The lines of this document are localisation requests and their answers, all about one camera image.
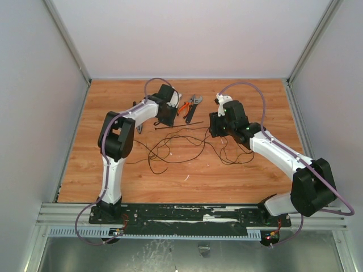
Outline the black zip tie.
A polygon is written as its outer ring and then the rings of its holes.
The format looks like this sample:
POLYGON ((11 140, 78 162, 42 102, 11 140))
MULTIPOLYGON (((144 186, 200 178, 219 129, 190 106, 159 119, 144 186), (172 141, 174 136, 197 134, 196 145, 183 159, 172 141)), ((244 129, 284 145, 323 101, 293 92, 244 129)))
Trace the black zip tie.
POLYGON ((203 121, 199 121, 199 122, 191 122, 191 123, 183 124, 183 125, 164 126, 164 127, 155 127, 155 128, 154 128, 154 130, 180 128, 180 127, 185 127, 185 126, 189 126, 189 125, 197 125, 197 124, 201 124, 201 123, 203 123, 203 121))

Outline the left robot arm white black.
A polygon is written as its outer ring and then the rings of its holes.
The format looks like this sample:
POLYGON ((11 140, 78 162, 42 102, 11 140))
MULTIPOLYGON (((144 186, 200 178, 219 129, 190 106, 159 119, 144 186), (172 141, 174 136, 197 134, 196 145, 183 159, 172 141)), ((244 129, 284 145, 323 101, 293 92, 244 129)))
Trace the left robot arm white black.
POLYGON ((119 113, 106 114, 98 138, 103 159, 103 188, 96 206, 108 223, 117 223, 122 216, 121 178, 125 160, 133 148, 136 127, 152 118, 173 126, 180 98, 178 91, 165 80, 157 93, 145 95, 138 104, 119 113))

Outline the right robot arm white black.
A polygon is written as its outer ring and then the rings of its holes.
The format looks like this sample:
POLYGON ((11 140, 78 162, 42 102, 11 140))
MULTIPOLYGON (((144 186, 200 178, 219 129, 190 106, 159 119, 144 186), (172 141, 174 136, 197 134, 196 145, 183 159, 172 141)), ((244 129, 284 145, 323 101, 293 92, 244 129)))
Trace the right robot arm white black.
POLYGON ((273 163, 292 182, 290 192, 270 195, 259 202, 257 218, 261 224, 270 226, 282 214, 310 217, 337 199, 328 161, 301 155, 259 123, 250 123, 243 105, 230 96, 218 96, 215 102, 218 111, 209 115, 211 136, 231 136, 237 144, 273 163))

